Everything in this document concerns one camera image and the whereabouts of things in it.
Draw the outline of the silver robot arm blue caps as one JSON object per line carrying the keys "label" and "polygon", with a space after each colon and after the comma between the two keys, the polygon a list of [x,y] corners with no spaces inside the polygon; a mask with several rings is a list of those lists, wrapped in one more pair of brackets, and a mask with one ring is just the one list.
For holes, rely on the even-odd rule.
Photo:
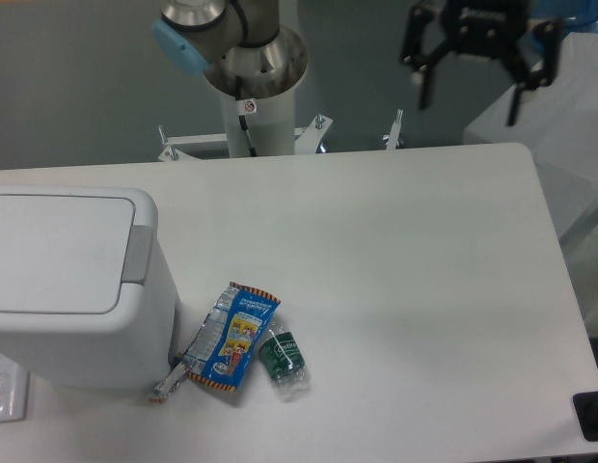
{"label": "silver robot arm blue caps", "polygon": [[[159,46],[179,68],[197,73],[231,49],[263,48],[281,34],[276,1],[165,1],[152,26]],[[527,1],[425,1],[408,13],[399,62],[421,76],[420,107],[430,104],[435,68],[449,53],[498,60],[514,82],[508,125],[522,95],[557,76],[564,24],[533,18]]]}

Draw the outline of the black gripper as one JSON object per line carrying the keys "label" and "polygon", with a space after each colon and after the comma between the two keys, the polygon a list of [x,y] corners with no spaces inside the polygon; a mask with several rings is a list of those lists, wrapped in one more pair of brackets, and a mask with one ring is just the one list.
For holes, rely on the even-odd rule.
{"label": "black gripper", "polygon": [[[446,37],[425,52],[422,48],[425,31],[439,17]],[[447,1],[442,10],[426,1],[414,4],[408,13],[399,61],[412,68],[413,75],[419,79],[419,108],[427,109],[431,105],[435,68],[449,53],[451,44],[458,55],[490,60],[504,55],[505,69],[515,83],[506,122],[507,126],[513,126],[523,93],[552,85],[559,67],[562,20],[551,18],[532,28],[543,51],[541,67],[531,70],[517,46],[517,41],[527,32],[529,18],[529,1]]]}

